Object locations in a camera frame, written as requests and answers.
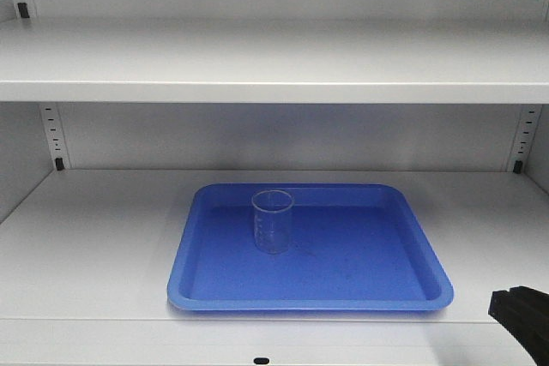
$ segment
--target upper shelf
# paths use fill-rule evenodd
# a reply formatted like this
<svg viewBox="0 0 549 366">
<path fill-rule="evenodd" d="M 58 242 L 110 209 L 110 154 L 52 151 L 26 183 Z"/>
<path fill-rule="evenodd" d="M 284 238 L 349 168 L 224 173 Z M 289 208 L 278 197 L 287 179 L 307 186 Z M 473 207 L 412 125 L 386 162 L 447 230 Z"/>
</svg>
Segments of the upper shelf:
<svg viewBox="0 0 549 366">
<path fill-rule="evenodd" d="M 549 26 L 37 19 L 0 25 L 0 100 L 549 103 Z"/>
</svg>

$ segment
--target lower shelf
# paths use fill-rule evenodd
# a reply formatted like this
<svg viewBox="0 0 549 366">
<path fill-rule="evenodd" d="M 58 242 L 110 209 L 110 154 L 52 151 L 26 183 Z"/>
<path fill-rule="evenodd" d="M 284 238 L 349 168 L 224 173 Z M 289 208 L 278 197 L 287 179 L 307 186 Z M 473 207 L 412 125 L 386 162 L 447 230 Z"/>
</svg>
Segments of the lower shelf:
<svg viewBox="0 0 549 366">
<path fill-rule="evenodd" d="M 452 281 L 454 302 L 414 315 L 173 309 L 166 283 L 192 196 L 222 182 L 394 186 Z M 137 352 L 150 350 L 140 363 L 173 363 L 182 351 L 179 363 L 235 364 L 251 363 L 250 354 L 262 348 L 256 356 L 279 356 L 272 364 L 500 364 L 503 355 L 513 359 L 507 363 L 530 364 L 487 309 L 495 290 L 549 291 L 548 226 L 549 198 L 527 177 L 509 173 L 53 172 L 0 225 L 0 363 L 71 363 L 79 353 L 92 363 L 136 363 Z M 53 334 L 40 334 L 44 327 Z M 294 328 L 303 333 L 293 335 Z M 113 333 L 130 334 L 126 354 L 115 356 L 113 347 L 92 355 Z M 29 345 L 34 351 L 25 349 Z M 247 360 L 229 356 L 241 346 Z M 375 356 L 361 357 L 366 353 Z M 402 360 L 406 353 L 410 362 Z"/>
</svg>

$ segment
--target blue tray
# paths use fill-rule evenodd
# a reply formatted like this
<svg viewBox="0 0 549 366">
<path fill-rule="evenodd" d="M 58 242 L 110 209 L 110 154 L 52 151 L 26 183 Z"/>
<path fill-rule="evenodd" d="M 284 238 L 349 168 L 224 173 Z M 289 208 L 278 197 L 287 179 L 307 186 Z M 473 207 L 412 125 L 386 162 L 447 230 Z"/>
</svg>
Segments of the blue tray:
<svg viewBox="0 0 549 366">
<path fill-rule="evenodd" d="M 295 199 L 293 242 L 256 248 L 251 197 Z M 437 310 L 454 292 L 404 196 L 379 184 L 230 183 L 196 192 L 168 283 L 191 310 Z"/>
</svg>

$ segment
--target white shelf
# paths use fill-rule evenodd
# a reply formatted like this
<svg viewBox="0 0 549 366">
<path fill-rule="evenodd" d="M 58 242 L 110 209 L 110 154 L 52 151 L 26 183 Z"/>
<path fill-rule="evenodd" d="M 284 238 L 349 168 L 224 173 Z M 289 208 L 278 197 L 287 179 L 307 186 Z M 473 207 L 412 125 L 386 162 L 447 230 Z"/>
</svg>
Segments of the white shelf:
<svg viewBox="0 0 549 366">
<path fill-rule="evenodd" d="M 549 26 L 37 19 L 0 25 L 0 100 L 549 103 Z"/>
<path fill-rule="evenodd" d="M 173 309 L 166 282 L 195 191 L 267 181 L 395 186 L 449 275 L 454 302 L 429 315 Z M 549 199 L 511 173 L 53 172 L 0 225 L 0 359 L 532 364 L 486 312 L 492 291 L 549 290 L 547 226 Z"/>
</svg>

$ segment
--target tray rim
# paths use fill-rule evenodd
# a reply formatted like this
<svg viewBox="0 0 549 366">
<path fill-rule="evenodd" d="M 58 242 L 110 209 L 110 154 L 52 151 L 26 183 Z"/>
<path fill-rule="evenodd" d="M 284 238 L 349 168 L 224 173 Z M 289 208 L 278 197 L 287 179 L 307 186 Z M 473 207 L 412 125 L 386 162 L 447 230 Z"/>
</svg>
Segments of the tray rim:
<svg viewBox="0 0 549 366">
<path fill-rule="evenodd" d="M 192 299 L 179 293 L 183 278 L 183 267 L 189 250 L 187 243 L 192 243 L 195 236 L 196 221 L 200 209 L 200 200 L 213 188 L 253 186 L 265 189 L 299 189 L 299 188 L 331 188 L 331 189 L 383 189 L 395 197 L 406 219 L 411 223 L 410 230 L 414 232 L 417 246 L 427 261 L 427 266 L 433 271 L 433 276 L 440 287 L 440 294 L 434 299 L 417 300 L 371 300 L 371 299 Z M 172 272 L 166 287 L 168 301 L 177 309 L 193 311 L 384 311 L 384 312 L 430 312 L 448 306 L 454 299 L 454 288 L 448 275 L 437 258 L 429 239 L 424 233 L 412 208 L 404 194 L 392 186 L 382 183 L 211 183 L 201 187 L 191 202 L 189 215 L 184 225 L 178 251 L 172 265 Z"/>
</svg>

